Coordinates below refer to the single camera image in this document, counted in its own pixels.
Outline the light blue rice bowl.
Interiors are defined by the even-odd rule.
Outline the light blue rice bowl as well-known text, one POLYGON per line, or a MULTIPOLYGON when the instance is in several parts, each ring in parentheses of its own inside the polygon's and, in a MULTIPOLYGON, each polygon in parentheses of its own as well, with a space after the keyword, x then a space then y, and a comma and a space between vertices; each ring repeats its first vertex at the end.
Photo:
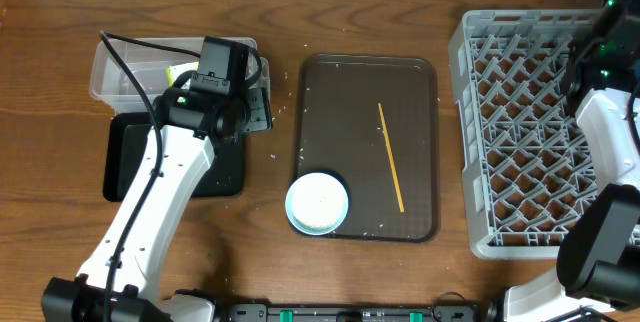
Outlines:
POLYGON ((336 177, 313 172, 296 179, 285 197, 286 216, 298 232, 321 236, 334 232, 345 220, 349 197, 336 177))

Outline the yellow green snack wrapper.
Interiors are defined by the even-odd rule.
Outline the yellow green snack wrapper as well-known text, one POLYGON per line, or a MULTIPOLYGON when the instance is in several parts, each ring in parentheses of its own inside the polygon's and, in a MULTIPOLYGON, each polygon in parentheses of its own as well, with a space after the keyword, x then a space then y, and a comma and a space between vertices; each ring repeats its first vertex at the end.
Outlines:
POLYGON ((173 65, 165 69, 170 87, 182 88, 187 84, 192 75, 197 71, 198 62, 188 62, 173 65))

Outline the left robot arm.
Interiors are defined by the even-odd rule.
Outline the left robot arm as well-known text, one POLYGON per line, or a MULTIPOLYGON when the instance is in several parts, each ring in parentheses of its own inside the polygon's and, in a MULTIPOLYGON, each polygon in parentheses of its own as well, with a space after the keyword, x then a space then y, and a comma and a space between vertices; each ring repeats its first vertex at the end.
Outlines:
POLYGON ((270 93, 231 95, 170 87, 153 103, 141 163, 119 210, 72 280, 54 277, 41 298, 47 321, 216 321, 197 290, 159 297, 165 258, 196 186, 219 145, 272 127, 270 93))

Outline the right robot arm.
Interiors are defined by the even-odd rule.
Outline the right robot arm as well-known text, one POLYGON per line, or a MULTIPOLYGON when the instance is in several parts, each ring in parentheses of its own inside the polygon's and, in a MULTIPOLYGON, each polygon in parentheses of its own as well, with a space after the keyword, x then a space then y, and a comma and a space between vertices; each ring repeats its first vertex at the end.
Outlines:
POLYGON ((509 288, 490 321, 606 321, 639 306, 639 0, 602 0, 571 46, 561 91, 587 141, 598 195, 555 269, 509 288))

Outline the wooden chopstick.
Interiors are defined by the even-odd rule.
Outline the wooden chopstick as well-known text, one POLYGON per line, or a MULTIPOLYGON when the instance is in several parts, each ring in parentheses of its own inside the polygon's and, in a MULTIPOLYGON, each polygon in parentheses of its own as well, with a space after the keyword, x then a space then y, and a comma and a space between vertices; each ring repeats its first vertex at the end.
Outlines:
POLYGON ((385 114, 384 114, 384 109, 383 109, 383 106, 382 106, 382 104, 380 102, 377 103, 377 107, 378 107, 378 113, 379 113, 379 118, 380 118, 380 123, 381 123, 381 130, 382 130, 384 141, 385 141, 386 153, 387 153, 387 156, 388 156, 389 167, 390 167, 390 171, 391 171, 391 176, 392 176, 392 181, 393 181, 393 185, 394 185, 394 190, 395 190, 395 194, 396 194, 396 199, 397 199, 399 212, 400 213, 404 213, 405 212, 405 206, 404 206, 403 196, 402 196, 402 192, 401 192, 401 188, 400 188, 400 184, 399 184, 399 179, 398 179, 395 159, 394 159, 394 155, 393 155, 393 149, 392 149, 392 145, 391 145, 391 140, 390 140, 389 134, 388 134, 388 129, 387 129, 387 123, 386 123, 386 118, 385 118, 385 114))

